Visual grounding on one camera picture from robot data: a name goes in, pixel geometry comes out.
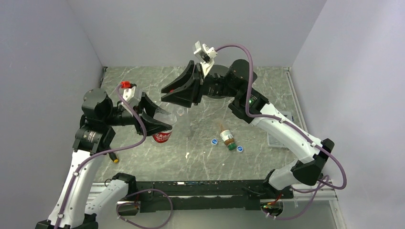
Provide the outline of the black round disc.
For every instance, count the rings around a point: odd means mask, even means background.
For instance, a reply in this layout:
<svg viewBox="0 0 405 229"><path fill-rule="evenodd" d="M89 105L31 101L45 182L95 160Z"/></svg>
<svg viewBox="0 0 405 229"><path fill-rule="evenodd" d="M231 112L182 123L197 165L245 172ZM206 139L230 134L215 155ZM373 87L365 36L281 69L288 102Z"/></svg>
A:
<svg viewBox="0 0 405 229"><path fill-rule="evenodd" d="M229 71L229 67L215 64L209 71L210 75L225 76Z"/></svg>

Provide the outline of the aluminium rail right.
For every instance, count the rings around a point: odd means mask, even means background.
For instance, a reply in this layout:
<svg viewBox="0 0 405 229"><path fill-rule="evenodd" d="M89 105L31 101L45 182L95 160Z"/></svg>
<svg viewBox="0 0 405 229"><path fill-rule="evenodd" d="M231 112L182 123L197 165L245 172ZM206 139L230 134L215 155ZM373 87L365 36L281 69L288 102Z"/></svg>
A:
<svg viewBox="0 0 405 229"><path fill-rule="evenodd" d="M295 118L295 119L297 119L299 121L299 123L301 124L301 128L304 131L308 132L308 128L307 128L307 125L306 125L306 122L305 122L305 119L304 119L304 115L302 113L301 106L299 104L298 95L296 93L296 90L295 90L295 87L294 87L294 84L293 84L293 81L292 81L291 68L290 67L283 67L283 72L284 72L284 74L285 74L285 76L286 76L286 78L288 80L288 85L289 85L289 87L291 89L291 92L292 92L292 96L293 96L293 100L294 100L294 106L295 106L296 113L297 113L297 118ZM324 185L322 185L321 187L318 187L317 185L313 186L313 187L306 186L304 188L301 185L299 185L299 186L293 185L291 190L293 190L295 192L298 192L298 193L309 194L309 193L318 191L319 189L323 189L323 186Z"/></svg>

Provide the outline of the clear bottle white cap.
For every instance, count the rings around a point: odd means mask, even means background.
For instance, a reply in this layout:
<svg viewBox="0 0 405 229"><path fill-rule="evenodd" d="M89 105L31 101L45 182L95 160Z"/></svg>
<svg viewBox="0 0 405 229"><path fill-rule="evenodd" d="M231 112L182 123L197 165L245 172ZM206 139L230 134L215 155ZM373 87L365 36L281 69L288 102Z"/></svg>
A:
<svg viewBox="0 0 405 229"><path fill-rule="evenodd" d="M186 110L185 110L184 107L179 106L179 107L176 108L176 113L177 113L178 116L183 116L183 115L185 115Z"/></svg>

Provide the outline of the black base frame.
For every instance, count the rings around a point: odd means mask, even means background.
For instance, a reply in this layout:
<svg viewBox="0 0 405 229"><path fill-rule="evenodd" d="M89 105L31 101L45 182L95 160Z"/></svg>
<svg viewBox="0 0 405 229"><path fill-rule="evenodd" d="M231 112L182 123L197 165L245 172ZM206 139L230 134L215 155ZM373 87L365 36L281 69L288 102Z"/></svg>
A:
<svg viewBox="0 0 405 229"><path fill-rule="evenodd" d="M125 203L136 204L141 213L161 210L205 210L243 208L260 210L265 201L292 199L291 187L276 190L260 179L200 181L137 181L117 173L110 181L129 184Z"/></svg>

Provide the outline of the clear bottle red label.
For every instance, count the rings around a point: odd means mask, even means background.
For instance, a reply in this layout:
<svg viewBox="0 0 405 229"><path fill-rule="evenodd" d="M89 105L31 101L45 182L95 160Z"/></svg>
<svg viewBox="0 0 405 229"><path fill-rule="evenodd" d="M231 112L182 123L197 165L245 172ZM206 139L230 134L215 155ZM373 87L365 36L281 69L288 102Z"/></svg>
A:
<svg viewBox="0 0 405 229"><path fill-rule="evenodd" d="M173 104L162 102L159 110L156 110L153 117L160 124L157 132L151 136L151 143L154 146L165 146L174 130L177 122L175 107Z"/></svg>

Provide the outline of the clear plastic tray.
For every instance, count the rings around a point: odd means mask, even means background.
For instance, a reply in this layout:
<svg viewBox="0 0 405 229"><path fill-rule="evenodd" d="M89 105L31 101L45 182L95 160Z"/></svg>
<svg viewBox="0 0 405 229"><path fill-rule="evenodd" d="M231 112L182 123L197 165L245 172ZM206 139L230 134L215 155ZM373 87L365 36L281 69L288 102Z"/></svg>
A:
<svg viewBox="0 0 405 229"><path fill-rule="evenodd" d="M282 115L284 115L290 121L294 121L293 115L289 111L279 111ZM286 148L283 143L278 141L274 136L270 133L267 133L267 144L269 147L278 147L278 148Z"/></svg>

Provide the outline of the brown bottle green cap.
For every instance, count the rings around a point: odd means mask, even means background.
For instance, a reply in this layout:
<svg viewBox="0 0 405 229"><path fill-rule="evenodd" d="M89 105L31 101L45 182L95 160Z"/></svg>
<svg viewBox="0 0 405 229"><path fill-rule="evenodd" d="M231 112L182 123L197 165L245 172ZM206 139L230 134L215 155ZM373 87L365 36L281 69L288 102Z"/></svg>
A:
<svg viewBox="0 0 405 229"><path fill-rule="evenodd" d="M237 145L234 140L234 136L231 133L230 129L227 127L226 124L223 122L217 122L219 126L219 135L225 146L229 151L235 150L237 148Z"/></svg>

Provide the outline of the black yellow screwdriver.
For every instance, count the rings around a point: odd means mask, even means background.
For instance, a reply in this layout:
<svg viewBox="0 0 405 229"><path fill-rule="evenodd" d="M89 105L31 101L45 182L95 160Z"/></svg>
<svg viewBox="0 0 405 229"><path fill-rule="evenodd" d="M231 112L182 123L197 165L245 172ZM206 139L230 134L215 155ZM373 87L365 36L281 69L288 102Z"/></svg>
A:
<svg viewBox="0 0 405 229"><path fill-rule="evenodd" d="M110 153L108 153L108 155L109 155L109 158L111 159L111 161L113 162L113 163L118 163L119 162L119 158L118 158L118 156L116 155L116 153L115 152L110 152Z"/></svg>

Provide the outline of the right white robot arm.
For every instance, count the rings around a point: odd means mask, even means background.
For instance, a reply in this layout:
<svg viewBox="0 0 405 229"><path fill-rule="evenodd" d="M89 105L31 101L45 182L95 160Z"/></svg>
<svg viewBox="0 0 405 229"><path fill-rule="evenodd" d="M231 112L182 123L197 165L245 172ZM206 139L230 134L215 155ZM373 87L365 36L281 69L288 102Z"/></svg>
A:
<svg viewBox="0 0 405 229"><path fill-rule="evenodd" d="M237 118L266 131L297 158L283 168L269 172L263 185L264 194L275 198L282 189L298 182L315 185L334 142L304 132L255 89L249 93L248 74L249 63L243 59L234 61L229 68L217 65L207 75L203 74L200 63L189 61L185 70L161 89L161 100L190 108L200 103L203 96L215 99L232 97L228 107Z"/></svg>

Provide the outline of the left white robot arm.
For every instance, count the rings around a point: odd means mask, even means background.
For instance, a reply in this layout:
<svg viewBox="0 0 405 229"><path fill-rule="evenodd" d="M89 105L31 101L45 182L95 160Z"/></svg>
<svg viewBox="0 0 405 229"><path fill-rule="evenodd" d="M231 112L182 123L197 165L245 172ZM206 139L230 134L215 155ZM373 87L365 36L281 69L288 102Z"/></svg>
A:
<svg viewBox="0 0 405 229"><path fill-rule="evenodd" d="M169 131L172 125L154 119L164 110L133 83L123 87L120 102L113 104L104 89L89 90L83 98L83 115L75 134L69 173L60 197L38 229L96 229L108 209L121 199L142 198L142 189L133 175L117 173L92 201L88 200L95 175L111 148L114 126L132 125L143 138Z"/></svg>

